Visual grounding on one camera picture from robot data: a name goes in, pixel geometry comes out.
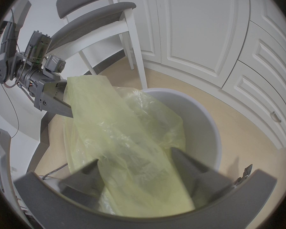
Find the cabinet door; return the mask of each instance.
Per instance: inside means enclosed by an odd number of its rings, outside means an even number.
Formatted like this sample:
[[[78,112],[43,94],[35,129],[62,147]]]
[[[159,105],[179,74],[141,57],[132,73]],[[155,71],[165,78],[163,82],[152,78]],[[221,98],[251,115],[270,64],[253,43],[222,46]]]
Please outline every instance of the cabinet door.
[[[162,64],[222,87],[243,45],[249,0],[157,0]]]
[[[267,31],[286,51],[286,17],[273,0],[250,0],[250,20]]]
[[[161,63],[160,33],[156,0],[118,0],[134,2],[136,22],[142,58]]]
[[[222,89],[256,112],[286,147],[286,104],[263,77],[237,61]]]
[[[286,51],[252,22],[239,60],[263,76],[286,103]]]

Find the white chair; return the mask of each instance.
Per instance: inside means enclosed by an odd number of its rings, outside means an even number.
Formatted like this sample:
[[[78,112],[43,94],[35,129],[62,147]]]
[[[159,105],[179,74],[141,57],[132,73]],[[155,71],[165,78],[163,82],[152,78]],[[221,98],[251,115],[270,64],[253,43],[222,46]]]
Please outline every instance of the white chair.
[[[52,42],[47,51],[66,60],[79,53],[91,74],[95,74],[86,58],[83,49],[105,38],[119,35],[125,55],[128,57],[131,69],[133,62],[130,54],[131,41],[142,89],[147,88],[145,70],[141,55],[139,38],[132,10],[133,2],[118,2],[108,0],[110,5],[88,12],[69,22],[68,14],[97,0],[57,0],[57,13],[63,19],[65,26],[52,36]]]

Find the light wood floor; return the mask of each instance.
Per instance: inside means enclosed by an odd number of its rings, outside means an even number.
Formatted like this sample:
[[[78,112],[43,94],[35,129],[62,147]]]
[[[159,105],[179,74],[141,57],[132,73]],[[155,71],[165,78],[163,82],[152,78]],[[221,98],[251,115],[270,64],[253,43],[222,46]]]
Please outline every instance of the light wood floor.
[[[244,168],[253,164],[253,170],[261,169],[278,179],[269,200],[260,213],[247,227],[256,228],[276,207],[286,192],[286,148],[276,149],[267,136],[250,120],[229,105],[165,74],[145,69],[149,88],[162,87],[183,92],[199,101],[214,118],[222,141],[222,159],[219,171],[236,180]],[[113,86],[141,89],[137,70],[130,70],[127,58],[114,63],[102,73]],[[62,133],[62,118],[56,115],[49,124],[50,147],[36,168],[38,175],[44,175],[67,161]],[[67,167],[53,174],[62,178],[69,174]]]

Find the drawer front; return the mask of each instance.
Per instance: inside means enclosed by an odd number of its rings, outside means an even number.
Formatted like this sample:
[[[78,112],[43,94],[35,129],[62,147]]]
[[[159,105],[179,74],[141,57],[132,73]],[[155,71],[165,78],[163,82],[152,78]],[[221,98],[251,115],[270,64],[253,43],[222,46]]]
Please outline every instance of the drawer front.
[[[252,22],[239,60],[263,76],[286,103],[286,51]]]
[[[222,89],[260,116],[286,147],[286,104],[263,77],[237,61]]]
[[[286,17],[273,0],[250,0],[250,20],[267,31],[286,51]]]

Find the chair leg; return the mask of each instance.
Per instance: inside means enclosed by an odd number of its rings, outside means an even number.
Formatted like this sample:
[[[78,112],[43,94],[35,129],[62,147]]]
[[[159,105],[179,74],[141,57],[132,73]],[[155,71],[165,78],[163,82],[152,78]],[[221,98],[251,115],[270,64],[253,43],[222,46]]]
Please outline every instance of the chair leg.
[[[86,58],[84,52],[82,50],[80,50],[78,52],[78,54],[80,55],[80,57],[82,58],[82,60],[84,61],[85,65],[87,66],[88,70],[91,72],[92,75],[96,75],[93,67],[91,66],[91,64],[89,63],[88,59]]]
[[[130,46],[129,46],[129,43],[127,40],[126,33],[119,34],[119,36],[120,36],[120,40],[121,40],[121,43],[122,43],[122,46],[124,49],[125,56],[128,58],[130,69],[133,70],[134,67],[133,67],[133,62],[132,62],[132,58],[131,58],[131,54],[130,54]]]
[[[138,69],[139,77],[141,80],[142,89],[147,89],[144,64],[143,64],[141,48],[139,44],[139,38],[137,34],[137,28],[134,22],[134,16],[132,13],[132,9],[125,10],[124,14],[125,14],[127,27],[129,29],[129,36],[130,36],[130,40],[131,40],[132,47],[133,47],[134,57],[137,61],[137,69]]]

